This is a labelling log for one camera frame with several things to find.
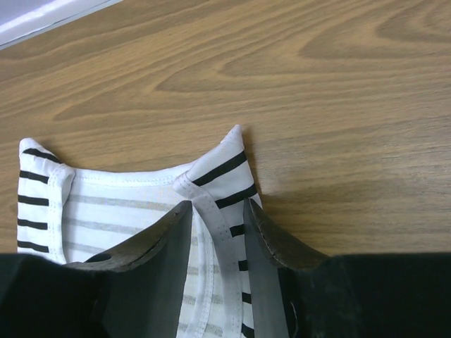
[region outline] table surface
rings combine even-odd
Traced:
[[[0,251],[18,142],[192,161],[234,124],[267,213],[327,254],[451,243],[451,2],[125,0],[0,51]]]

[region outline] wooden table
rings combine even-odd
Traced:
[[[125,0],[0,51],[0,251],[18,142],[191,161],[236,123],[269,215],[327,254],[451,244],[451,2]]]

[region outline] black object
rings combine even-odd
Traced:
[[[0,255],[1,337],[175,337],[191,219],[182,202],[85,263]],[[450,254],[329,258],[252,200],[244,219],[256,338],[451,337]]]
[[[252,200],[245,234],[255,337],[451,337],[450,254],[327,258]]]
[[[86,263],[0,256],[0,336],[175,337],[191,241],[191,202]]]

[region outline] fabric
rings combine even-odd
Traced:
[[[18,251],[66,264],[115,246],[184,199],[192,241],[177,337],[253,337],[242,219],[260,198],[241,128],[198,160],[145,173],[72,168],[33,139],[20,143]]]

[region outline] black stripe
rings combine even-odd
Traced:
[[[245,234],[245,225],[236,225],[235,227],[230,228],[230,233],[232,234],[232,237],[240,236],[241,234]]]
[[[246,338],[255,338],[254,329],[251,329],[244,324],[241,324],[241,333],[243,333]]]
[[[49,206],[48,199],[40,199],[37,197],[28,197],[19,195],[18,196],[19,203],[32,204],[33,206]]]
[[[45,253],[49,252],[49,247],[48,246],[38,245],[38,244],[32,243],[32,242],[17,241],[17,246],[19,248],[33,249],[33,250],[39,251],[39,252],[45,252]]]
[[[251,294],[248,294],[247,292],[242,292],[242,301],[248,304],[252,304]]]
[[[27,178],[29,180],[34,180],[34,181],[40,181],[45,184],[47,184],[49,182],[49,178],[47,176],[31,173],[29,171],[24,171],[24,170],[20,171],[19,177]]]
[[[17,219],[17,225],[21,227],[32,227],[38,230],[47,230],[47,223],[32,222],[31,220],[21,220],[20,218]]]
[[[218,201],[216,201],[216,205],[220,209],[225,208],[226,206],[231,206],[238,202],[244,201],[246,198],[252,197],[256,193],[257,193],[257,188],[255,187],[255,184],[253,184],[249,188],[247,188],[241,192],[237,192],[236,194],[233,194],[224,199],[219,199]]]
[[[53,161],[55,163],[61,163],[60,160],[58,160],[55,155],[49,154],[49,153],[43,153],[42,151],[36,149],[36,148],[30,148],[23,152],[24,154],[34,155],[36,157],[46,158],[47,160]]]
[[[239,167],[244,162],[246,162],[246,160],[247,160],[246,154],[243,151],[243,152],[239,153],[237,156],[228,160],[227,162],[224,162],[220,166],[214,168],[212,171],[208,172],[204,176],[198,178],[193,183],[195,185],[198,185],[199,187],[201,187],[202,185],[210,183],[215,178],[218,178],[219,176],[222,176],[222,175],[228,173],[229,171],[232,171],[233,169]]]
[[[247,267],[247,260],[238,261],[238,267],[240,268],[240,271],[248,271],[249,270],[249,268]]]

